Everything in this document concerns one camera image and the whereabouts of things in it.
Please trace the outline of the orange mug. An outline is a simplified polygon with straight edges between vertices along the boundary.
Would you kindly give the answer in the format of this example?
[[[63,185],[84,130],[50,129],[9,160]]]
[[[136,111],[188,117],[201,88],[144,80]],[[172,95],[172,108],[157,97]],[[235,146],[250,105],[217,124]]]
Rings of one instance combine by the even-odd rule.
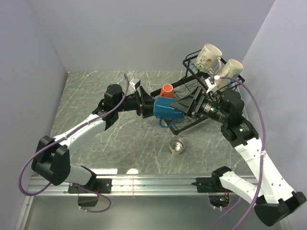
[[[167,98],[174,98],[174,88],[171,84],[165,84],[161,90],[159,96],[167,97]]]

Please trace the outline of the stainless steel cup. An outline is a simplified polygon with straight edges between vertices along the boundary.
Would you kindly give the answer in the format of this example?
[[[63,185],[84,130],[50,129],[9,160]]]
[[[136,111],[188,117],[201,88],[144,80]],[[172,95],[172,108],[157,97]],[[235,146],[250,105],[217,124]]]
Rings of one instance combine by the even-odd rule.
[[[169,142],[169,151],[172,155],[177,156],[185,148],[185,141],[180,137],[173,137]]]

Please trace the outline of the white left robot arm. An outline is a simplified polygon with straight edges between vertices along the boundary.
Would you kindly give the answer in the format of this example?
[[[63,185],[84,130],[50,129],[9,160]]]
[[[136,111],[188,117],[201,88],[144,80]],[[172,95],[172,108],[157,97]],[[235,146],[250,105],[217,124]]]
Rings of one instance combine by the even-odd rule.
[[[120,85],[109,85],[104,98],[84,121],[54,138],[45,136],[40,139],[32,170],[53,185],[68,182],[79,184],[87,193],[94,191],[95,173],[84,166],[72,165],[71,155],[94,136],[109,129],[118,120],[120,112],[136,111],[143,118],[153,116],[154,102],[143,87],[125,95]]]

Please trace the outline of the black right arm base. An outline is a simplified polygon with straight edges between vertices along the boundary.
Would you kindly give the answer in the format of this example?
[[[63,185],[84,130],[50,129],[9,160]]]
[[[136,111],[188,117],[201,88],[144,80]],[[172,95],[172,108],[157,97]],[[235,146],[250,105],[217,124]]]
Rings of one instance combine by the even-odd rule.
[[[191,184],[196,186],[197,193],[220,193],[224,191],[219,181],[214,177],[197,177],[196,181]]]

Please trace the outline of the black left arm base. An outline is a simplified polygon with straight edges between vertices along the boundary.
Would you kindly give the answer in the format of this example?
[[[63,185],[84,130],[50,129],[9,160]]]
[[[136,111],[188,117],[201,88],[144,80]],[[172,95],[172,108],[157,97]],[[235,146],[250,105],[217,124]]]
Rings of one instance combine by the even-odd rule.
[[[94,182],[90,182],[87,185],[82,185],[82,188],[89,190],[95,193],[101,194],[110,194],[112,187],[112,179],[111,178],[96,178]],[[82,190],[76,185],[69,186],[68,188],[69,194],[85,194],[87,191]]]

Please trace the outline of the dark blue handled mug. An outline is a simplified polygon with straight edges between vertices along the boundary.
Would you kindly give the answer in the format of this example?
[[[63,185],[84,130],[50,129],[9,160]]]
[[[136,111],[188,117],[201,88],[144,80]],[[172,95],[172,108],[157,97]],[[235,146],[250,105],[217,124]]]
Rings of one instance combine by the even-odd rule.
[[[153,115],[159,119],[159,126],[161,128],[169,128],[178,120],[184,119],[185,115],[182,111],[171,107],[171,103],[176,99],[159,96],[156,98],[153,107]],[[162,120],[171,120],[169,125],[162,125]]]

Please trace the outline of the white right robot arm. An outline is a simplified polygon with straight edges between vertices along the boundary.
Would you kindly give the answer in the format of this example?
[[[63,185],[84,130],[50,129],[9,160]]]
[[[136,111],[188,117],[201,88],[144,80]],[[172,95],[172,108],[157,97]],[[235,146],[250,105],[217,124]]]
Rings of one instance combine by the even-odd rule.
[[[206,100],[198,87],[190,95],[171,103],[187,116],[204,116],[222,124],[221,133],[240,154],[258,181],[252,185],[223,166],[209,179],[197,178],[194,185],[200,193],[229,190],[253,205],[256,215],[266,226],[272,226],[292,214],[306,202],[302,192],[292,188],[263,150],[254,126],[243,117],[244,101],[239,92],[225,90],[217,102]]]

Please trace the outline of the green inside floral mug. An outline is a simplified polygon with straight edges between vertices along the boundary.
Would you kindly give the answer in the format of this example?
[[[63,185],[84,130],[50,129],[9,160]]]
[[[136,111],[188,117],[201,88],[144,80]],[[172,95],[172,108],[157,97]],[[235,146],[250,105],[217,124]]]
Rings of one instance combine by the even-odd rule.
[[[201,72],[217,75],[222,66],[222,55],[219,48],[206,43],[196,58],[195,66]]]

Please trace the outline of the beige floral mug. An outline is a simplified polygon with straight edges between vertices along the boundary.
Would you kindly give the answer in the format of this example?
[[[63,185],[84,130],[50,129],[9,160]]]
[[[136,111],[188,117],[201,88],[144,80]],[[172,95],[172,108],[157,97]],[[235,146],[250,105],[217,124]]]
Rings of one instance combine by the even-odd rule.
[[[220,77],[231,77],[237,78],[241,71],[243,70],[244,66],[241,62],[236,59],[229,59],[227,63],[222,67],[222,69],[218,72],[218,76]],[[230,80],[223,79],[219,80],[217,83],[217,89],[221,90],[224,86],[226,86]]]

